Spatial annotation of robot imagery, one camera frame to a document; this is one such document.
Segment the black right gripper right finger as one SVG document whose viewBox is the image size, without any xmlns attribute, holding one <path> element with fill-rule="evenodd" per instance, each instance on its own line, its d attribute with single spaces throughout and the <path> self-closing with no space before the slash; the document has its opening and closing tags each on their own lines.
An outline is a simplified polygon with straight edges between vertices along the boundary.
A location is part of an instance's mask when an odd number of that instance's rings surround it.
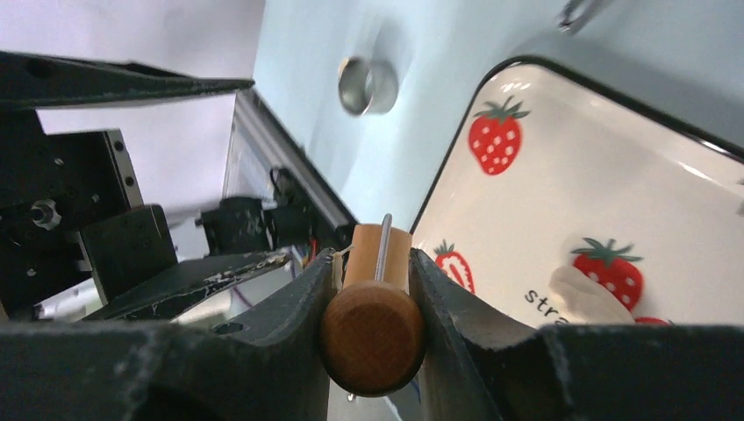
<svg viewBox="0 0 744 421">
<path fill-rule="evenodd" d="M 732 325 L 533 329 L 410 253 L 427 352 L 427 420 L 740 420 L 743 330 Z"/>
</svg>

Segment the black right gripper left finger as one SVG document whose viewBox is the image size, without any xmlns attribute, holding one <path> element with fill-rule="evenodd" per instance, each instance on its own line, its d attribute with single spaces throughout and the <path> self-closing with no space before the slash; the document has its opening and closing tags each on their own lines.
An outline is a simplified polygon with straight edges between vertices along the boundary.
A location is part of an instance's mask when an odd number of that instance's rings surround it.
<svg viewBox="0 0 744 421">
<path fill-rule="evenodd" d="M 318 325 L 332 254 L 209 331 L 169 322 L 1 326 L 4 420 L 323 420 Z"/>
</svg>

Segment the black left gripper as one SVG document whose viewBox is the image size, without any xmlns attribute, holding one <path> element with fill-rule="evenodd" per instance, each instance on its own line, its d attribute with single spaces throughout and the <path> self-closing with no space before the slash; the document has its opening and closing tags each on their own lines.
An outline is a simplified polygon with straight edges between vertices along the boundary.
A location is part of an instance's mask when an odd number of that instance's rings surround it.
<svg viewBox="0 0 744 421">
<path fill-rule="evenodd" d="M 229 94 L 252 79 L 136 62 L 1 52 L 1 305 L 27 317 L 87 279 L 105 303 L 85 321 L 173 320 L 282 268 L 282 251 L 177 263 L 162 207 L 143 201 L 122 133 L 46 133 L 33 110 Z"/>
</svg>

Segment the wooden dough roller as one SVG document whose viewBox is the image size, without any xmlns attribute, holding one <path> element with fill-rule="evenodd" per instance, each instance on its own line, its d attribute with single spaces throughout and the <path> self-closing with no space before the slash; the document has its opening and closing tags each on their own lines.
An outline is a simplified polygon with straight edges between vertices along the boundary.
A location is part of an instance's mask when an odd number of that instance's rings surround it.
<svg viewBox="0 0 744 421">
<path fill-rule="evenodd" d="M 395 392 L 423 362 L 425 322 L 409 295 L 411 242 L 387 214 L 378 225 L 357 225 L 351 245 L 331 254 L 336 294 L 320 321 L 320 356 L 331 379 L 353 395 Z"/>
</svg>

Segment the white dough piece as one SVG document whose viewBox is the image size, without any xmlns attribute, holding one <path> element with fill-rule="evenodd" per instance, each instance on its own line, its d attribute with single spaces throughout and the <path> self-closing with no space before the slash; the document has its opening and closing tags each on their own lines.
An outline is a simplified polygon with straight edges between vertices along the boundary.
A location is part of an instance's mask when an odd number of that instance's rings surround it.
<svg viewBox="0 0 744 421">
<path fill-rule="evenodd" d="M 571 323 L 631 325 L 631 312 L 605 287 L 573 266 L 557 268 L 548 282 L 550 297 Z"/>
</svg>

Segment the strawberry print rectangular tray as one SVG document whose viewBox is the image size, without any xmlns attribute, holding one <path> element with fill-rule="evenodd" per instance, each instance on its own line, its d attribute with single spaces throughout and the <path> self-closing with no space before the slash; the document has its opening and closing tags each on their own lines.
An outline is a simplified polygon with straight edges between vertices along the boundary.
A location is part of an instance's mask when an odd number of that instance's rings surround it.
<svg viewBox="0 0 744 421">
<path fill-rule="evenodd" d="M 412 235 L 526 325 L 579 320 L 558 275 L 636 322 L 743 321 L 742 158 L 535 60 L 482 80 Z"/>
</svg>

